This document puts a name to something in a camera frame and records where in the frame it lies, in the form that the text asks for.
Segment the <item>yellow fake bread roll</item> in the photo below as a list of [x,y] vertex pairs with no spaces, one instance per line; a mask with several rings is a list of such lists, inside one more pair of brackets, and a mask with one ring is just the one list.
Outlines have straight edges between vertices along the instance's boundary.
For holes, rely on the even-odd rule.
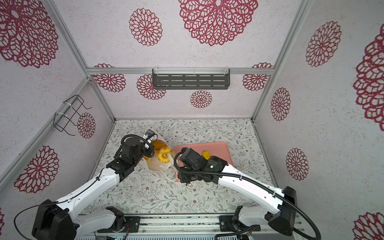
[[146,156],[143,157],[144,160],[148,161],[148,160],[151,160],[151,161],[159,161],[158,159],[158,153],[159,153],[159,150],[162,148],[162,147],[169,147],[167,145],[167,143],[165,143],[164,141],[161,141],[161,140],[157,140],[156,142],[152,143],[152,145],[154,146],[154,149],[155,149],[155,155],[154,157],[152,158],[148,158]]

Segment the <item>yellow croissant fake bread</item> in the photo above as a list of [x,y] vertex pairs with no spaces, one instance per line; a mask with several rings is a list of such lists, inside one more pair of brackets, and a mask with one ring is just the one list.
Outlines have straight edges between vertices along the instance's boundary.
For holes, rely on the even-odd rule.
[[203,151],[202,156],[203,156],[206,160],[208,160],[208,159],[211,157],[211,155],[210,155],[210,153],[209,153],[208,151]]

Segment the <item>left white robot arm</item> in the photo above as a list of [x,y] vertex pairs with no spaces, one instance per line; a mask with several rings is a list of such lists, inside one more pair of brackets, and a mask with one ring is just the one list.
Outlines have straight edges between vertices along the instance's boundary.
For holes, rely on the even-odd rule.
[[75,240],[102,229],[123,230],[124,214],[115,207],[84,216],[80,213],[106,190],[127,178],[143,157],[154,155],[150,136],[124,136],[113,161],[94,179],[57,201],[46,200],[38,207],[32,236],[37,240]]

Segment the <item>orange bundt fake bread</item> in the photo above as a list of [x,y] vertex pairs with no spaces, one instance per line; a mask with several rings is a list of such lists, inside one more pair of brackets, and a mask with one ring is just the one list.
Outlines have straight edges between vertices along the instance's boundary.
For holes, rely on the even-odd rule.
[[162,147],[159,150],[158,159],[162,163],[169,163],[174,157],[174,152],[171,147]]

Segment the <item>white floral paper bag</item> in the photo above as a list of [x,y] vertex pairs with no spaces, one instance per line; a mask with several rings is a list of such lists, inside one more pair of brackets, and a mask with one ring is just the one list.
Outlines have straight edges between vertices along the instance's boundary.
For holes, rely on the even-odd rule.
[[154,146],[155,150],[155,155],[152,158],[143,157],[149,170],[162,172],[168,181],[175,182],[178,173],[174,166],[175,153],[173,149],[156,131],[148,130],[143,138],[146,139],[147,137],[149,137],[147,141]]

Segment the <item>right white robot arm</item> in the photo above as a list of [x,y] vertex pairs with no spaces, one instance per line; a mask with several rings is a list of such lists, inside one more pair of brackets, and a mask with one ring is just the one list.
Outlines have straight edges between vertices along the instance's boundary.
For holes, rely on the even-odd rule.
[[237,207],[232,218],[234,231],[267,224],[276,232],[292,236],[297,211],[297,193],[291,187],[266,185],[237,170],[216,156],[208,159],[190,148],[183,148],[174,159],[181,183],[204,181],[230,188],[258,203],[257,207]]

